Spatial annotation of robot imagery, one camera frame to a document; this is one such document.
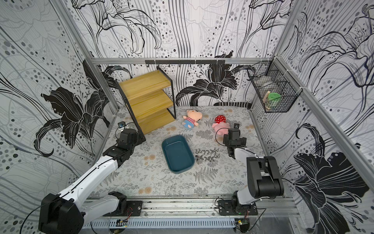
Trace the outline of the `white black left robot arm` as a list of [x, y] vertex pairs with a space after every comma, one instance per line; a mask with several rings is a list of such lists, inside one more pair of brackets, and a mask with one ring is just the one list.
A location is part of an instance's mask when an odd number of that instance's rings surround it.
[[116, 171], [145, 141], [136, 124], [118, 124], [121, 130], [116, 144], [108, 148], [99, 160], [79, 179], [58, 194], [48, 194], [41, 202], [39, 231], [45, 234], [78, 234], [83, 226], [102, 216], [136, 216], [141, 208], [132, 208], [127, 196], [109, 192], [105, 197], [85, 204], [95, 188]]

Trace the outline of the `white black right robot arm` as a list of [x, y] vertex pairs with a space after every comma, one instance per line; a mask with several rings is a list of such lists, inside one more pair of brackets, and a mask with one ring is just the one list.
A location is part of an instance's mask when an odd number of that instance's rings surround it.
[[251, 205], [261, 199], [274, 199], [284, 194], [277, 161], [273, 156], [260, 157], [246, 147], [246, 138], [238, 128], [228, 129], [223, 145], [228, 156], [243, 163], [247, 172], [247, 187], [234, 192], [233, 206]]

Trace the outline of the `teal plastic storage tray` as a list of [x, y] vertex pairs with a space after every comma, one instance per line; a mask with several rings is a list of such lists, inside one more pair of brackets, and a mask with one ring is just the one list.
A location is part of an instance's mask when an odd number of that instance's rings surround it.
[[162, 142], [162, 150], [170, 171], [174, 174], [191, 169], [195, 163], [193, 153], [182, 135], [176, 135]]

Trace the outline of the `pink pig plush red dress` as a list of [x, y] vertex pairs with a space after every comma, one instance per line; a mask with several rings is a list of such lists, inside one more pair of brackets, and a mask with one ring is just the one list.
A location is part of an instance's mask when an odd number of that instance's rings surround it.
[[217, 135], [224, 136], [228, 134], [230, 124], [227, 122], [227, 119], [224, 115], [218, 115], [215, 118], [214, 123], [212, 124], [212, 128]]

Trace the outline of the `floral table mat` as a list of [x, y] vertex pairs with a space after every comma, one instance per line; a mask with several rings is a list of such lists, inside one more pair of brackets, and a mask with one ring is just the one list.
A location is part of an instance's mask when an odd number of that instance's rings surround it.
[[[203, 118], [199, 126], [187, 130], [182, 126], [187, 107], [176, 108], [176, 120], [146, 135], [146, 141], [137, 146], [130, 159], [107, 176], [91, 193], [100, 198], [111, 191], [129, 197], [142, 196], [205, 196], [232, 194], [247, 187], [246, 166], [228, 156], [223, 138], [215, 134], [212, 124], [218, 115], [224, 115], [228, 123], [240, 125], [241, 136], [252, 152], [264, 154], [248, 109], [235, 106], [198, 107]], [[183, 173], [174, 174], [168, 168], [162, 150], [162, 142], [172, 136], [182, 135], [194, 155], [204, 156]], [[219, 149], [219, 152], [203, 155], [201, 150]]]

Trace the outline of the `wooden three-tier shelf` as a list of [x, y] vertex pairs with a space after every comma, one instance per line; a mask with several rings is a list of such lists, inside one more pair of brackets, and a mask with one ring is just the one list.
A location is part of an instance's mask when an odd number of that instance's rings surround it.
[[160, 67], [119, 87], [143, 134], [176, 120], [173, 81]]

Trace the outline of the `peach pig plush blue trousers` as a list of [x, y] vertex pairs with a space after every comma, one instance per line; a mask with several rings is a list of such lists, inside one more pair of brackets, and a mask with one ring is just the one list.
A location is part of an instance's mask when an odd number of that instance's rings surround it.
[[188, 110], [187, 115], [183, 116], [183, 127], [186, 129], [193, 129], [194, 127], [198, 126], [198, 121], [201, 120], [203, 114], [197, 110]]

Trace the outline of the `green round lid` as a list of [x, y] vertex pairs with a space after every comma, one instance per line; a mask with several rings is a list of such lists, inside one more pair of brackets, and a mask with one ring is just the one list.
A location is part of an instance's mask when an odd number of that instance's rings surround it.
[[267, 99], [269, 103], [278, 103], [279, 101], [281, 101], [282, 96], [278, 93], [272, 92], [268, 94]]

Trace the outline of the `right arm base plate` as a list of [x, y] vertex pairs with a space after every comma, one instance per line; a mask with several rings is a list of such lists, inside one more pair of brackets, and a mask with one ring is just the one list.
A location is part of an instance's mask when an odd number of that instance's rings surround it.
[[219, 199], [216, 202], [219, 214], [221, 216], [242, 215], [255, 216], [258, 215], [258, 210], [255, 204], [253, 205], [233, 205], [231, 200]]

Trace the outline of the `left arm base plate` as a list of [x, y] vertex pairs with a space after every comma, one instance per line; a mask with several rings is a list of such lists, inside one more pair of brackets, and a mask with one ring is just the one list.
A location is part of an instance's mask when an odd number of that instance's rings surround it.
[[143, 201], [141, 200], [131, 200], [126, 201], [126, 205], [123, 206], [124, 202], [119, 204], [119, 207], [111, 212], [104, 214], [103, 216], [125, 216], [125, 217], [138, 217], [141, 215]]

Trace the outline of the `aluminium front rail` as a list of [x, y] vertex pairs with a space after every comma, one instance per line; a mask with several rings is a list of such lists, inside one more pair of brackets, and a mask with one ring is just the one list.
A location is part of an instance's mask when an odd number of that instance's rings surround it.
[[[196, 218], [220, 217], [216, 197], [139, 197], [129, 198], [143, 201], [139, 218]], [[262, 199], [255, 203], [258, 214], [263, 217], [300, 217], [295, 202], [291, 198]], [[227, 217], [244, 217], [242, 215], [230, 215]]]

